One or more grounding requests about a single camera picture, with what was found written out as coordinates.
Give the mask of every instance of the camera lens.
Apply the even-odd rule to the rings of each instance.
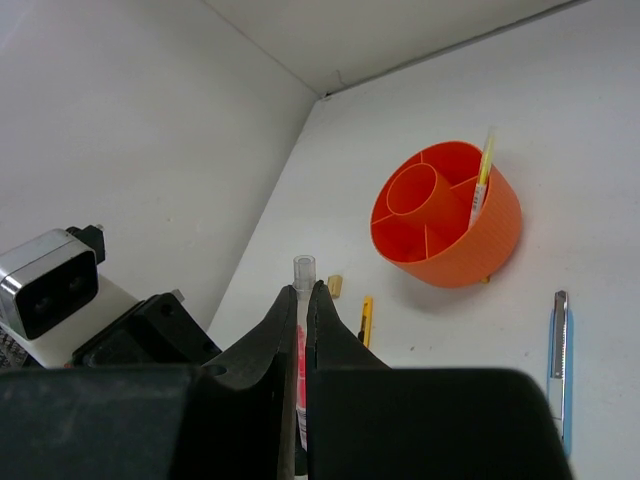
[[[71,293],[77,293],[82,286],[84,285],[83,277],[75,277],[73,280],[69,282],[69,291]]]
[[[49,307],[51,306],[52,303],[53,303],[53,300],[51,300],[51,297],[42,297],[33,306],[33,311],[36,312],[38,315],[42,315],[46,313],[47,310],[49,310]]]

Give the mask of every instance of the white table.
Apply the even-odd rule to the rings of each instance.
[[[344,276],[354,332],[391,366],[505,366],[546,382],[553,294],[576,319],[572,464],[637,477],[640,444],[640,2],[592,0],[318,102],[215,316],[228,347],[292,259]],[[522,237],[489,285],[441,290],[385,262],[369,216],[385,180],[439,141],[482,145],[517,192]]]

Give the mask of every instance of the white surface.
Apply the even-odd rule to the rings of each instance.
[[[0,18],[0,252],[101,223],[103,273],[207,325],[315,95],[198,0]]]
[[[318,93],[567,0],[204,0]]]
[[[292,259],[344,276],[336,307],[392,366],[506,366],[545,385],[554,292],[575,316],[576,478],[637,477],[640,444],[640,2],[592,0],[318,102],[209,330],[226,348],[262,319]],[[440,290],[369,237],[385,180],[448,139],[482,145],[524,214],[488,285]]]
[[[5,325],[2,328],[43,367],[63,367],[73,352],[138,303],[108,278],[99,275],[98,281],[100,290],[91,302],[35,340],[27,340]]]

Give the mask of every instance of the small wooden block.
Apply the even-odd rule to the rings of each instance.
[[[331,298],[340,298],[340,292],[342,291],[342,277],[340,275],[331,275],[327,280],[327,286],[329,287]]]

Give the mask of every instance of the orange cylinder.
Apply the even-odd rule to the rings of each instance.
[[[482,152],[446,142],[411,157],[383,187],[371,217],[378,252],[439,287],[479,282],[507,260],[522,213],[513,189],[493,167],[480,216],[468,228]]]

